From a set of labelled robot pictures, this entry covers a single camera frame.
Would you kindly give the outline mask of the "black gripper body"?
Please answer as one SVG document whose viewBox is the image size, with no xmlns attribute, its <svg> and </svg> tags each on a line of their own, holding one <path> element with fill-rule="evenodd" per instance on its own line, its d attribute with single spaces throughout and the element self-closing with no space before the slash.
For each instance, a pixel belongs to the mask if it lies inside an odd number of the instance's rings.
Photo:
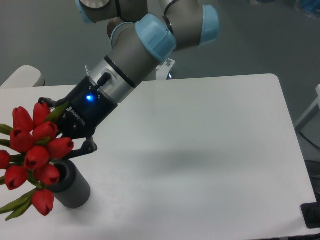
<svg viewBox="0 0 320 240">
<path fill-rule="evenodd" d="M 107 72 L 97 82 L 86 76 L 65 98 L 57 101 L 57 107 L 67 104 L 56 122 L 63 137 L 91 137 L 116 109 L 118 104 L 102 91 L 102 87 L 111 79 L 111 74 Z"/>
</svg>

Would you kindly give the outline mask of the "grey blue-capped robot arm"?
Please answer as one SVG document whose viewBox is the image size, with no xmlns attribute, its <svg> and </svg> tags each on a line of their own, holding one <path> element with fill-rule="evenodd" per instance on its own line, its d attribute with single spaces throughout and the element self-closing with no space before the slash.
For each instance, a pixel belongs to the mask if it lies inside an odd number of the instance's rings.
<svg viewBox="0 0 320 240">
<path fill-rule="evenodd" d="M 78 0 L 87 23 L 118 18 L 110 35 L 111 51 L 65 97 L 40 98 L 53 108 L 47 117 L 61 138 L 47 144 L 55 160 L 97 150 L 96 128 L 141 82 L 175 51 L 214 41 L 220 19 L 211 5 L 196 0 L 162 0 L 163 16 L 149 13 L 145 0 Z"/>
</svg>

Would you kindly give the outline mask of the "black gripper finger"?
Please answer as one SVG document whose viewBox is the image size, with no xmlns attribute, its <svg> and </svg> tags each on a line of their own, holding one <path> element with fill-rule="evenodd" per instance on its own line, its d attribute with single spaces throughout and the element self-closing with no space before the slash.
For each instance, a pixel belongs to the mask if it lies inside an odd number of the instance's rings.
<svg viewBox="0 0 320 240">
<path fill-rule="evenodd" d="M 93 136 L 90 136 L 86 138 L 86 140 L 82 143 L 82 146 L 79 149 L 71 150 L 71 152 L 67 153 L 62 159 L 70 160 L 73 158 L 92 154 L 97 150 L 98 146 L 95 143 Z"/>
<path fill-rule="evenodd" d="M 37 110 L 41 112 L 64 112 L 66 110 L 65 99 L 53 100 L 48 97 L 41 97 L 38 99 Z"/>
</svg>

